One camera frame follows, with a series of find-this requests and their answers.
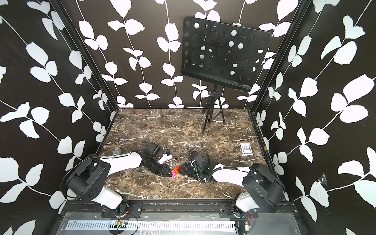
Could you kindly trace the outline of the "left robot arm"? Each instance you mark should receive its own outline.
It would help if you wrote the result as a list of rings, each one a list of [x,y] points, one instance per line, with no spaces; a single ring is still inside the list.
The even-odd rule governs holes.
[[[172,176],[167,164],[155,160],[153,152],[143,150],[112,157],[90,154],[74,167],[65,184],[81,201],[96,202],[116,210],[124,202],[124,198],[105,186],[108,177],[140,166],[161,177]]]

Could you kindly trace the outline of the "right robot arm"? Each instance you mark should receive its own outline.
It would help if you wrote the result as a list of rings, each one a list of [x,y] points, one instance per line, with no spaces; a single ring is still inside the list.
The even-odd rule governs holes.
[[[188,154],[189,161],[178,168],[181,175],[189,176],[201,183],[229,183],[245,188],[232,204],[238,213],[260,209],[275,213],[285,191],[284,184],[261,164],[249,167],[226,166],[212,163],[208,156],[197,151]]]

